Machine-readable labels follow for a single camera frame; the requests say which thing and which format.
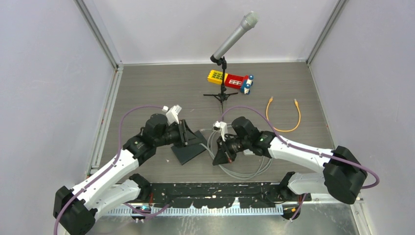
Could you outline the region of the black network switch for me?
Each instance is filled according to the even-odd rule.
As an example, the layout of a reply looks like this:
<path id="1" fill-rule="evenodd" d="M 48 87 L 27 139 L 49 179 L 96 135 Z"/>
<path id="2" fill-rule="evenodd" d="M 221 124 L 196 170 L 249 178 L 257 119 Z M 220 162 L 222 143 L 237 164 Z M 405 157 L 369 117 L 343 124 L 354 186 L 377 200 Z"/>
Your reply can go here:
<path id="1" fill-rule="evenodd" d="M 202 132 L 200 130 L 194 132 L 194 135 L 201 140 L 201 143 L 207 146 L 207 139 L 203 136 Z M 201 146 L 200 144 L 195 144 L 188 147 L 178 148 L 176 146 L 171 146 L 171 150 L 173 154 L 176 156 L 178 161 L 181 165 L 186 164 L 190 160 L 194 159 L 206 149 Z"/>

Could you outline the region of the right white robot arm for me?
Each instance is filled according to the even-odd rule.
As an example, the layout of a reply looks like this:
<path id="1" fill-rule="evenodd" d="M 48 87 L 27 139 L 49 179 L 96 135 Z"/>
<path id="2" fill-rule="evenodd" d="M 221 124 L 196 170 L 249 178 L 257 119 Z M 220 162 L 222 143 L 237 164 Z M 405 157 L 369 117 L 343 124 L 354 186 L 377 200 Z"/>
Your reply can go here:
<path id="1" fill-rule="evenodd" d="M 345 147 L 321 149 L 290 141 L 274 132 L 258 130 L 250 120 L 238 117 L 228 133 L 225 122 L 215 122 L 220 132 L 213 165 L 230 164 L 239 152 L 269 159 L 280 159 L 301 165 L 312 173 L 288 172 L 268 193 L 282 201 L 292 201 L 306 193 L 329 194 L 345 204 L 354 204 L 368 176 L 365 169 Z"/>

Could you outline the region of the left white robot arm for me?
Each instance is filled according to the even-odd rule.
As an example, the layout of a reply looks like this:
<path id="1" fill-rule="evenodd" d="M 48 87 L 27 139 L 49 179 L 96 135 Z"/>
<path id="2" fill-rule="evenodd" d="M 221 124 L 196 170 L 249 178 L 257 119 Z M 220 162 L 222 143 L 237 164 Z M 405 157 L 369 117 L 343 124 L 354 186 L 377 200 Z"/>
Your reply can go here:
<path id="1" fill-rule="evenodd" d="M 85 235 L 103 214 L 119 205 L 134 199 L 146 202 L 150 196 L 149 184 L 139 174 L 118 187 L 113 185 L 153 157 L 159 147 L 187 148 L 201 142 L 184 119 L 153 114 L 140 133 L 119 145 L 114 158 L 95 174 L 71 188 L 62 186 L 56 191 L 53 233 L 56 235 L 62 226 L 71 235 Z"/>

